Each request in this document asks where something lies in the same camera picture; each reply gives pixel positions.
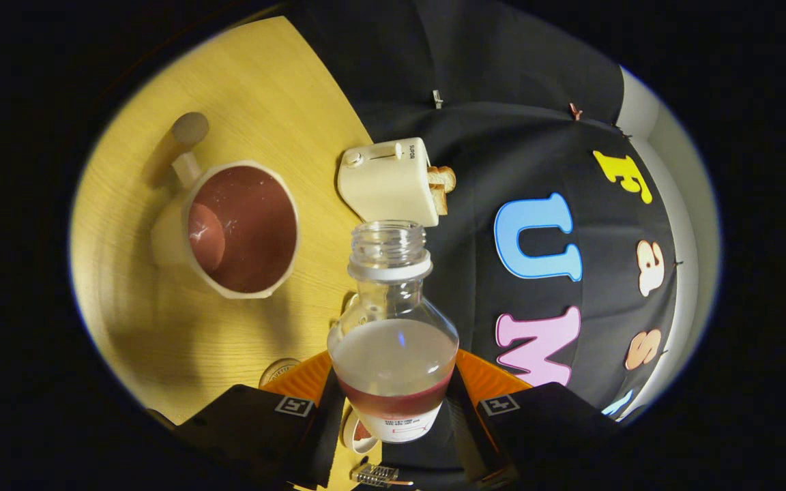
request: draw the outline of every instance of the pink letter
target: pink letter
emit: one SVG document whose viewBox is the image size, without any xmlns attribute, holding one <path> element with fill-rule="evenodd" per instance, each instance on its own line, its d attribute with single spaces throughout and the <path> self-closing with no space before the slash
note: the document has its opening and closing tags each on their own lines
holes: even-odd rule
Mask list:
<svg viewBox="0 0 786 491">
<path fill-rule="evenodd" d="M 496 320 L 496 345 L 508 346 L 524 338 L 530 341 L 503 353 L 496 362 L 526 371 L 517 376 L 533 387 L 551 382 L 567 385 L 572 369 L 547 358 L 578 338 L 580 330 L 581 311 L 575 306 L 569 307 L 562 317 L 537 321 L 516 321 L 510 314 L 502 314 Z"/>
</svg>

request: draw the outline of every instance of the blue letter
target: blue letter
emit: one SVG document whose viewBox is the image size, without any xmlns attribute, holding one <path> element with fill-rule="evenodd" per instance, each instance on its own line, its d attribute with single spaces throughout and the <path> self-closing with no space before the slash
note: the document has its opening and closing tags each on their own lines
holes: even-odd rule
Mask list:
<svg viewBox="0 0 786 491">
<path fill-rule="evenodd" d="M 522 199 L 502 205 L 496 213 L 493 235 L 502 264 L 518 278 L 546 278 L 567 274 L 572 282 L 581 280 L 581 252 L 574 243 L 563 254 L 530 257 L 521 251 L 518 239 L 527 228 L 558 227 L 572 232 L 572 214 L 559 193 L 548 199 Z"/>
<path fill-rule="evenodd" d="M 632 397 L 632 389 L 630 389 L 630 391 L 627 392 L 627 394 L 624 395 L 623 398 L 614 401 L 613 403 L 611 403 L 611 405 L 603 409 L 602 414 L 605 414 L 605 416 L 612 416 L 612 414 L 617 413 L 617 410 L 620 409 L 624 404 L 630 402 L 631 397 Z"/>
</svg>

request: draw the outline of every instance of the wooden table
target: wooden table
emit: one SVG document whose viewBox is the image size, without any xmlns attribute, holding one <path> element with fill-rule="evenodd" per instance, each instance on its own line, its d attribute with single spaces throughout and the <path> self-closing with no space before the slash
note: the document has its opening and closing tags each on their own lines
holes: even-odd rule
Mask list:
<svg viewBox="0 0 786 491">
<path fill-rule="evenodd" d="M 170 176 L 151 189 L 141 170 L 190 111 L 210 124 L 194 148 L 203 168 L 252 159 L 281 174 L 294 195 L 302 245 L 293 276 L 268 299 L 193 291 L 152 263 L 149 229 L 177 183 Z M 336 81 L 284 18 L 219 34 L 128 100 L 79 184 L 70 254 L 90 336 L 140 404 L 180 425 L 235 383 L 256 387 L 273 361 L 325 349 L 330 323 L 353 290 L 347 257 L 359 223 L 339 199 L 334 175 L 343 150 L 371 143 Z M 339 444 L 330 487 L 352 488 L 347 469 L 358 461 Z"/>
</svg>

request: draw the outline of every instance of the bottle label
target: bottle label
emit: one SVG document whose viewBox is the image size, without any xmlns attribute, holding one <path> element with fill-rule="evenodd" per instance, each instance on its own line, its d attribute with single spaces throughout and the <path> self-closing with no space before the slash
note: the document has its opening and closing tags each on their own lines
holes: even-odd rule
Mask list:
<svg viewBox="0 0 786 491">
<path fill-rule="evenodd" d="M 388 443 L 405 443 L 406 441 L 414 441 L 414 439 L 418 439 L 430 431 L 441 407 L 442 404 L 439 404 L 433 410 L 407 417 L 406 419 L 384 419 L 383 417 L 363 414 L 356 409 L 356 406 L 353 409 L 358 412 L 362 425 L 375 438 Z"/>
</svg>

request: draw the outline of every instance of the toast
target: toast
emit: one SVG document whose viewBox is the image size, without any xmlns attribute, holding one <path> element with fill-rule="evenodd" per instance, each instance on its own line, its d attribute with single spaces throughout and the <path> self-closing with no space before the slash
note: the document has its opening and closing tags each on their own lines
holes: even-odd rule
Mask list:
<svg viewBox="0 0 786 491">
<path fill-rule="evenodd" d="M 446 194 L 456 187 L 456 175 L 450 167 L 428 167 L 426 169 L 430 193 L 433 193 L 433 204 L 439 215 L 447 215 Z"/>
</svg>

